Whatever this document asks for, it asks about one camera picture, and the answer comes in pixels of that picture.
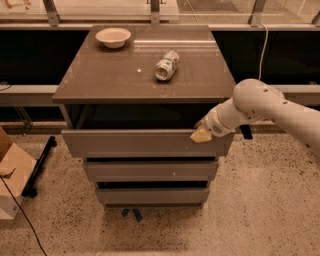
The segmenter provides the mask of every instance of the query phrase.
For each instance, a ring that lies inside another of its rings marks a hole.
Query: black cable
[[[0,92],[1,92],[1,91],[5,91],[5,90],[8,90],[9,88],[12,87],[12,84],[9,84],[9,83],[7,83],[7,82],[4,82],[4,83],[1,82],[1,83],[0,83],[0,86],[1,86],[1,85],[8,85],[8,87],[6,87],[6,88],[4,88],[4,89],[0,89]]]
[[[10,190],[9,187],[7,186],[7,183],[4,181],[4,179],[1,177],[1,175],[0,175],[0,179],[2,180],[3,184],[6,186],[7,190],[9,191],[10,195],[12,196],[13,200],[14,200],[15,203],[18,205],[19,209],[21,210],[21,212],[23,213],[24,217],[25,217],[26,220],[28,221],[28,223],[29,223],[29,225],[30,225],[30,227],[31,227],[31,229],[32,229],[32,231],[33,231],[36,239],[37,239],[37,242],[38,242],[38,245],[39,245],[41,251],[43,252],[43,254],[44,254],[45,256],[47,256],[46,252],[45,252],[44,249],[42,248],[42,245],[41,245],[41,243],[40,243],[40,240],[39,240],[39,238],[38,238],[38,235],[37,235],[34,227],[32,226],[30,220],[28,219],[27,215],[25,214],[24,210],[22,209],[22,207],[20,206],[20,204],[17,202],[16,198],[15,198],[14,195],[12,194],[11,190]]]

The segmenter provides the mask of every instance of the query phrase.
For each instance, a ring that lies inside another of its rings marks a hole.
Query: drawer
[[[207,200],[209,189],[97,189],[96,195],[105,205],[201,204]]]
[[[209,181],[213,180],[218,162],[212,159],[157,158],[135,161],[128,159],[84,162],[88,179],[111,181]]]
[[[194,130],[64,130],[73,157],[219,157],[225,156],[232,134],[205,143],[190,139]]]

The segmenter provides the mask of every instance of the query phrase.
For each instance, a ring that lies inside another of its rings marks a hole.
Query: terrazzo floor
[[[104,210],[61,135],[23,208],[47,255],[320,255],[320,158],[287,134],[236,134],[203,209]],[[49,135],[11,135],[37,158]],[[42,255],[19,212],[0,255]]]

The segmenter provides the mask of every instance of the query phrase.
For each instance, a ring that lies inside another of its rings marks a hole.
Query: gray cabinet
[[[118,50],[96,41],[105,27],[93,27],[62,80],[53,101],[69,124],[63,138],[104,206],[201,207],[232,135],[190,135],[231,96],[233,78],[207,26],[125,27],[132,37]],[[160,83],[154,65],[170,49],[179,68]]]

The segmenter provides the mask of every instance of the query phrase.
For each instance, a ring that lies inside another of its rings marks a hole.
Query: tin can
[[[178,62],[179,55],[177,52],[167,52],[156,65],[156,77],[161,81],[170,80],[178,67]]]

